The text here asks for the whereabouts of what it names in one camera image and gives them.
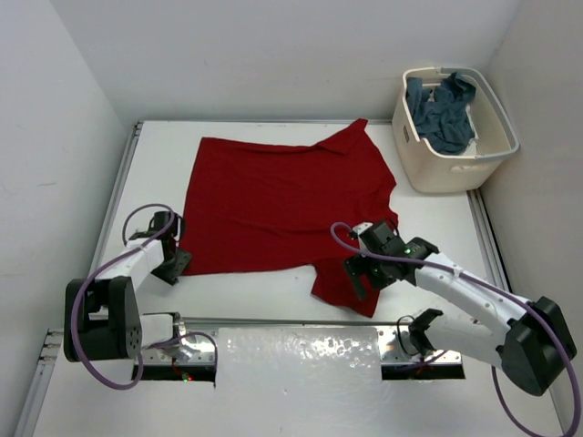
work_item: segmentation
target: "gray cloth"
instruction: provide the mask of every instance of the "gray cloth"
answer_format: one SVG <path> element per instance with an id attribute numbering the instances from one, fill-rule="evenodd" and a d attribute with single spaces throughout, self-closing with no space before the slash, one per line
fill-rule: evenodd
<path id="1" fill-rule="evenodd" d="M 474 100 L 476 88 L 453 73 L 433 89 L 423 88 L 423 79 L 407 79 L 407 105 L 419 137 L 429 140 L 431 147 L 444 155 L 459 155 L 475 136 L 465 112 Z"/>

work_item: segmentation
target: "red t-shirt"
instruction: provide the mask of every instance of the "red t-shirt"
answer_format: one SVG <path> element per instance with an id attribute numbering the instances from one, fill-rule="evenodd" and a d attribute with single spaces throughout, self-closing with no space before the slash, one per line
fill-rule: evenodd
<path id="1" fill-rule="evenodd" d="M 356 298 L 343 270 L 353 254 L 330 235 L 335 221 L 397 223 L 389 209 L 394 177 L 366 123 L 356 120 L 313 146 L 203 138 L 184 208 L 180 246 L 193 255 L 185 274 L 312 264 L 312 294 L 372 317 L 378 291 Z"/>

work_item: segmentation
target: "laundry basket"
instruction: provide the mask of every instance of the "laundry basket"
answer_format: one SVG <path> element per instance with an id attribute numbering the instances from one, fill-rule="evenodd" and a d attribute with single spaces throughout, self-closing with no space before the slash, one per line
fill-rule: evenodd
<path id="1" fill-rule="evenodd" d="M 454 72 L 476 87 L 476 97 L 469 109 L 477 135 L 476 147 L 457 156 L 435 152 L 426 138 L 417 135 L 406 102 L 408 77 L 420 77 L 424 87 L 435 87 Z M 518 151 L 517 136 L 504 109 L 484 77 L 471 68 L 430 67 L 406 71 L 394 111 L 393 131 L 411 185 L 426 193 L 478 188 L 502 161 Z"/>

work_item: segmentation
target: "white tabletop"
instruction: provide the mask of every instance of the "white tabletop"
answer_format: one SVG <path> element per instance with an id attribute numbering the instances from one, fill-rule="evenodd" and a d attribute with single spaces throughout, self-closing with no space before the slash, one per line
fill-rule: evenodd
<path id="1" fill-rule="evenodd" d="M 102 260 L 113 258 L 123 249 L 121 228 L 125 217 L 133 209 L 159 202 L 182 213 L 190 173 L 202 137 L 291 146 L 311 145 L 345 126 L 145 122 Z M 391 208 L 399 214 L 399 229 L 404 239 L 419 236 L 431 241 L 450 259 L 463 260 L 466 269 L 485 277 L 484 261 L 466 194 L 426 196 L 416 192 L 401 167 L 391 126 L 369 125 L 366 132 L 381 150 L 396 179 Z M 138 213 L 130 223 L 130 231 L 145 228 L 153 212 L 144 210 Z M 198 230 L 189 228 L 187 223 L 187 232 L 193 231 Z M 204 256 L 204 253 L 195 252 L 193 256 Z M 368 320 L 351 310 L 314 298 L 310 294 L 314 280 L 312 266 L 265 273 L 183 277 L 174 287 L 150 277 L 139 290 L 138 305 L 141 312 L 178 310 L 187 317 Z M 434 294 L 401 282 L 381 293 L 373 319 L 395 321 L 404 314 L 417 315 L 428 307 L 457 311 Z"/>
<path id="2" fill-rule="evenodd" d="M 151 202 L 177 212 L 184 206 L 190 171 L 202 137 L 225 137 L 268 144 L 310 145 L 343 128 L 339 124 L 146 122 L 123 188 L 103 259 L 122 250 L 124 217 Z M 409 185 L 397 155 L 391 127 L 366 129 L 393 171 L 397 187 L 391 208 L 408 239 L 434 242 L 451 259 L 485 276 L 484 261 L 465 194 L 426 196 Z M 153 211 L 135 217 L 145 227 Z M 140 311 L 176 311 L 190 317 L 279 320 L 368 320 L 327 305 L 310 295 L 310 266 L 277 272 L 181 278 L 173 287 L 156 278 L 139 290 Z M 394 321 L 424 309 L 457 311 L 440 298 L 407 283 L 381 293 L 375 320 Z M 305 346 L 336 348 L 305 360 Z M 205 436 L 519 436 L 499 406 L 489 367 L 466 358 L 465 380 L 381 381 L 371 328 L 318 330 L 220 330 L 217 388 L 205 382 L 143 381 L 130 391 L 101 386 L 61 354 L 36 426 L 36 437 L 102 435 Z M 100 362 L 117 381 L 128 381 L 131 362 Z M 527 426 L 558 435 L 550 397 L 533 398 L 505 377 L 508 403 Z"/>

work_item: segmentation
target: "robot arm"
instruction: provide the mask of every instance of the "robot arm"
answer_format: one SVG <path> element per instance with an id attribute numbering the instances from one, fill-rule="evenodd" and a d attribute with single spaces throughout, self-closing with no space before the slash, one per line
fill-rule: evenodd
<path id="1" fill-rule="evenodd" d="M 170 285 L 178 281 L 191 259 L 189 253 L 178 248 L 183 233 L 184 222 L 179 216 L 168 211 L 157 212 L 147 231 L 129 239 L 124 252 L 127 256 L 118 257 L 118 262 L 88 283 L 77 314 L 77 335 L 89 361 L 133 359 L 143 348 L 180 338 L 175 328 L 177 315 L 140 315 L 135 290 L 150 272 Z M 405 244 L 384 222 L 363 223 L 351 235 L 368 252 L 368 256 L 358 254 L 344 262 L 360 299 L 366 298 L 363 276 L 375 289 L 407 280 L 467 313 L 467 316 L 452 317 L 437 309 L 425 310 L 409 325 L 408 351 L 415 350 L 422 356 L 434 350 L 458 351 L 502 369 L 518 387 L 541 395 L 565 365 L 542 326 L 525 308 L 513 302 L 514 299 L 527 304 L 547 322 L 570 360 L 577 354 L 561 310 L 552 300 L 541 298 L 531 302 L 517 296 L 512 299 L 507 295 L 498 296 L 468 281 L 468 278 L 476 282 L 480 279 L 462 271 L 433 244 L 420 238 Z M 438 265 L 446 265 L 450 271 L 443 271 Z M 64 352 L 69 361 L 82 361 L 73 342 L 71 314 L 76 297 L 87 281 L 75 279 L 66 287 Z M 107 308 L 105 316 L 101 311 L 104 308 Z"/>
<path id="2" fill-rule="evenodd" d="M 169 229 L 148 242 L 172 217 Z M 135 253 L 103 271 L 88 285 L 78 313 L 77 333 L 91 361 L 133 359 L 140 349 L 170 340 L 176 334 L 173 314 L 139 314 L 135 291 L 150 273 L 169 285 L 178 282 L 192 258 L 178 248 L 184 229 L 180 216 L 169 211 L 155 213 L 148 230 L 132 235 L 122 252 Z M 69 361 L 79 361 L 70 326 L 73 304 L 85 281 L 74 279 L 66 287 L 64 353 Z"/>
<path id="3" fill-rule="evenodd" d="M 359 225 L 352 235 L 359 239 L 362 249 L 372 254 L 422 260 L 403 263 L 360 254 L 346 260 L 344 267 L 360 299 L 366 297 L 362 276 L 377 289 L 404 279 L 443 297 L 468 314 L 453 318 L 440 310 L 428 309 L 415 318 L 409 325 L 409 341 L 420 354 L 441 349 L 459 351 L 502 369 L 514 384 L 538 396 L 565 368 L 554 343 L 524 308 L 485 287 L 460 279 L 462 269 L 439 253 L 436 246 L 419 238 L 405 244 L 384 222 Z M 446 265 L 453 273 L 437 269 L 434 264 Z M 559 306 L 545 297 L 537 302 L 514 298 L 542 316 L 572 360 L 577 349 Z"/>

